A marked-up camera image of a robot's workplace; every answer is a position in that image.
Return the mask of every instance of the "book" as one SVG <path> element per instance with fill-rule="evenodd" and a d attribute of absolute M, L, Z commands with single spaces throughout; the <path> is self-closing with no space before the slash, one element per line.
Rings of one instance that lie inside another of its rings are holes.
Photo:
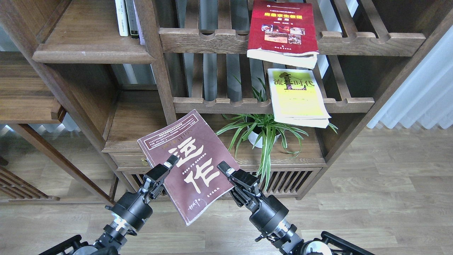
<path fill-rule="evenodd" d="M 134 0 L 126 0 L 127 20 L 129 24 L 130 37 L 132 39 L 139 38 L 139 30 L 137 20 L 135 19 Z"/>
<path fill-rule="evenodd" d="M 134 2 L 135 20 L 137 21 L 137 30 L 139 32 L 140 45 L 145 45 L 145 38 L 143 37 L 143 30 L 141 29 L 139 15 L 137 14 L 137 7 Z"/>
<path fill-rule="evenodd" d="M 318 54 L 311 4 L 254 1 L 247 57 L 313 69 Z"/>
<path fill-rule="evenodd" d="M 225 161 L 236 170 L 239 165 L 196 110 L 137 142 L 152 166 L 171 154 L 179 157 L 164 187 L 187 226 L 233 188 L 217 165 Z"/>
<path fill-rule="evenodd" d="M 274 119 L 280 123 L 326 128 L 330 115 L 311 70 L 268 69 Z"/>
<path fill-rule="evenodd" d="M 124 2 L 124 0 L 115 0 L 115 7 L 120 36 L 128 36 L 129 28 L 127 27 L 126 3 Z"/>

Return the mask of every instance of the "white flower pot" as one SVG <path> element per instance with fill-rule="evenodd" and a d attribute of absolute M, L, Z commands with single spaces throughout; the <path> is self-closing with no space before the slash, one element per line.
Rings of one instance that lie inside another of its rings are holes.
<path fill-rule="evenodd" d="M 280 137 L 280 134 L 277 135 L 275 138 L 274 138 L 274 143 L 277 142 L 277 139 Z M 252 131 L 249 135 L 249 142 L 254 145 L 255 142 L 256 142 L 256 139 L 258 138 L 258 134 L 255 133 L 254 131 Z M 261 137 L 258 142 L 256 143 L 255 147 L 258 147 L 258 148 L 263 148 L 263 137 Z"/>

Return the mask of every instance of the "wooden drawer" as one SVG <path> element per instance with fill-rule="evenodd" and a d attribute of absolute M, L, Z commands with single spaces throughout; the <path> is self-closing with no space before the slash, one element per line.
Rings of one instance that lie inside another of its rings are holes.
<path fill-rule="evenodd" d="M 146 157 L 140 152 L 109 153 L 109 155 L 119 168 L 140 167 L 148 171 L 151 168 L 145 161 Z"/>

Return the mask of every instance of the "spider plant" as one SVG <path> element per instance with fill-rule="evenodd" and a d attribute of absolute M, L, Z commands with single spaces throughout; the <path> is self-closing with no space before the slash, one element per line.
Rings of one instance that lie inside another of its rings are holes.
<path fill-rule="evenodd" d="M 262 90 L 258 91 L 257 89 L 253 88 L 253 95 L 254 97 L 260 101 L 264 102 L 267 100 L 265 93 L 264 93 L 264 82 L 258 78 L 262 85 Z M 263 147 L 261 150 L 261 160 L 260 160 L 260 167 L 258 168 L 258 171 L 256 172 L 257 176 L 261 176 L 261 182 L 265 181 L 265 187 L 264 189 L 266 190 L 269 181 L 270 181 L 270 153 L 272 151 L 272 148 L 274 146 L 274 141 L 275 137 L 278 135 L 281 135 L 282 137 L 282 147 L 283 149 L 288 153 L 288 154 L 293 154 L 294 157 L 297 157 L 299 153 L 302 151 L 302 140 L 303 135 L 308 136 L 307 132 L 304 130 L 289 125 L 285 123 L 279 123 L 274 120 L 274 115 L 273 114 L 250 114 L 250 113 L 244 113 L 244 114 L 234 114 L 235 116 L 232 118 L 227 118 L 225 115 L 224 117 L 233 121 L 226 126 L 222 127 L 219 131 L 216 132 L 217 135 L 220 135 L 228 130 L 236 130 L 234 133 L 230 146 L 228 147 L 228 150 L 231 150 L 235 145 L 235 157 L 237 156 L 237 151 L 239 149 L 239 145 L 241 142 L 247 140 L 249 135 L 256 130 L 256 128 L 259 129 L 258 133 L 258 138 L 255 141 L 255 144 L 253 144 L 253 148 L 255 148 L 257 142 L 262 138 L 263 142 Z M 336 126 L 332 125 L 331 123 L 329 126 L 337 132 L 336 129 L 338 129 Z M 297 151 L 288 151 L 288 142 L 287 142 L 287 135 L 294 135 L 299 144 L 299 150 Z"/>

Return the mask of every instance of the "robotic arm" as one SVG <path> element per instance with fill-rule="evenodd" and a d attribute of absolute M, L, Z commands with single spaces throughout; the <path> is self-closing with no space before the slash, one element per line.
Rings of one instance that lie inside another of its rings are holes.
<path fill-rule="evenodd" d="M 104 233 L 93 245 L 80 243 L 82 237 L 76 235 L 40 255 L 118 255 L 127 242 L 125 235 L 137 235 L 153 214 L 148 203 L 162 192 L 164 179 L 178 160 L 177 156 L 170 156 L 164 164 L 157 165 L 143 176 L 144 183 L 138 192 L 126 192 L 113 207 L 106 206 L 115 219 L 104 227 Z M 66 253 L 65 250 L 71 247 L 73 250 Z"/>
<path fill-rule="evenodd" d="M 321 240 L 304 242 L 296 234 L 297 227 L 286 220 L 289 210 L 275 196 L 266 197 L 259 190 L 257 177 L 242 169 L 236 171 L 225 161 L 217 168 L 233 184 L 230 193 L 236 204 L 252 212 L 249 220 L 261 232 L 256 242 L 266 238 L 284 255 L 373 255 L 325 231 L 321 233 Z M 331 250 L 328 244 L 338 250 Z"/>
<path fill-rule="evenodd" d="M 153 214 L 148 203 L 162 192 L 164 179 L 178 159 L 172 155 L 164 164 L 157 165 L 144 175 L 144 183 L 138 192 L 126 192 L 115 206 L 106 206 L 115 219 L 104 227 L 104 233 L 93 245 L 81 243 L 82 237 L 75 235 L 40 255 L 118 255 L 127 242 L 125 236 L 137 235 Z M 304 242 L 296 234 L 297 227 L 286 220 L 289 210 L 273 195 L 266 197 L 259 190 L 258 178 L 242 169 L 235 171 L 225 162 L 217 168 L 233 184 L 230 192 L 236 204 L 252 212 L 249 220 L 261 232 L 255 241 L 266 238 L 284 255 L 373 255 L 325 231 L 321 233 L 321 240 L 315 238 Z M 338 247 L 338 250 L 331 250 L 328 244 Z"/>

